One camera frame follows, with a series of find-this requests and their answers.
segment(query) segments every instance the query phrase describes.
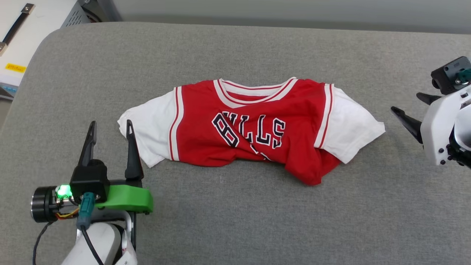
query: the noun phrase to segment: black handle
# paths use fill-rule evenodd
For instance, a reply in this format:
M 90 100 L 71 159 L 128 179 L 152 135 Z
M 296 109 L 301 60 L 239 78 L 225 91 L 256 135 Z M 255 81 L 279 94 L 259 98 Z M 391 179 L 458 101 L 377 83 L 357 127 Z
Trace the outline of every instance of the black handle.
M 23 22 L 26 20 L 26 18 L 31 14 L 32 10 L 34 9 L 35 5 L 33 4 L 26 4 L 24 8 L 21 10 L 21 14 L 16 19 L 16 21 L 13 23 L 13 26 L 10 28 L 8 31 L 7 35 L 3 39 L 2 42 L 0 42 L 0 56 L 5 52 L 5 50 L 8 48 L 8 45 L 12 41 L 13 37 L 16 35 L 18 30 L 20 29 L 21 25 Z

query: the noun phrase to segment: gray fabric surface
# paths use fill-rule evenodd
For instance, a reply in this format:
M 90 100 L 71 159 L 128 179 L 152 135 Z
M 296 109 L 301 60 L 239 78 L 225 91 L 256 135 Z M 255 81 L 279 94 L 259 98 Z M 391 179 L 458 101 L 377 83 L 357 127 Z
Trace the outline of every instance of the gray fabric surface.
M 43 224 L 30 218 L 38 186 L 68 182 L 86 131 L 95 156 L 123 178 L 117 118 L 176 85 L 224 78 L 247 85 L 291 76 L 335 83 L 386 133 L 307 187 L 281 165 L 221 168 L 163 161 L 145 167 L 155 211 L 138 218 L 141 264 L 470 264 L 470 171 L 431 166 L 390 113 L 420 118 L 415 93 L 437 93 L 430 71 L 471 56 L 466 35 L 150 23 L 68 27 L 47 37 L 0 135 L 0 257 L 28 264 Z M 43 236 L 38 264 L 60 264 L 74 222 Z

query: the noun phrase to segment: metal vent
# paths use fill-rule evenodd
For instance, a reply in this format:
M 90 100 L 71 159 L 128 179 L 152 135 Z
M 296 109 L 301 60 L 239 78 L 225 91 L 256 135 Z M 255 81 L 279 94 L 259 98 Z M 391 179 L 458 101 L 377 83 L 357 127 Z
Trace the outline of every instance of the metal vent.
M 80 4 L 76 2 L 69 13 L 69 16 L 67 16 L 64 23 L 62 24 L 62 27 L 68 27 L 84 23 L 90 23 L 90 20 L 88 19 Z
M 79 14 L 79 11 L 75 11 L 70 17 L 69 22 L 67 22 L 65 26 L 68 27 L 68 26 L 80 24 L 82 22 L 82 17 L 83 16 Z

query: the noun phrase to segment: metal cylinder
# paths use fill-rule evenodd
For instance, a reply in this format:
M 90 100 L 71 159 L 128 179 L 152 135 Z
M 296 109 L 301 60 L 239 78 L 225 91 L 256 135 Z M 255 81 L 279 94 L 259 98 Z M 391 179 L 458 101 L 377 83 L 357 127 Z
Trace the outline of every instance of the metal cylinder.
M 37 223 L 57 221 L 54 211 L 57 211 L 53 191 L 56 186 L 39 187 L 34 191 L 31 199 L 31 217 Z

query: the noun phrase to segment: robotic arm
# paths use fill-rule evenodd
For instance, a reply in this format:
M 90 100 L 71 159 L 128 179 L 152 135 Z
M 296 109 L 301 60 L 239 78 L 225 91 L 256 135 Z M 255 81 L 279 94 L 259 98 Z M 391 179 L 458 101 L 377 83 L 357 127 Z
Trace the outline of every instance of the robotic arm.
M 471 168 L 471 63 L 459 57 L 431 73 L 432 85 L 443 96 L 417 93 L 429 105 L 423 122 L 391 107 L 402 125 L 423 144 L 427 159 L 436 165 L 455 160 Z
M 127 121 L 128 166 L 124 180 L 108 180 L 107 167 L 93 158 L 97 123 L 90 124 L 79 163 L 69 184 L 39 187 L 31 200 L 31 216 L 47 223 L 41 235 L 57 220 L 77 219 L 75 246 L 62 265 L 136 265 L 137 214 L 154 209 L 150 192 L 142 188 L 144 173 L 132 122 Z M 125 227 L 111 224 L 124 221 Z

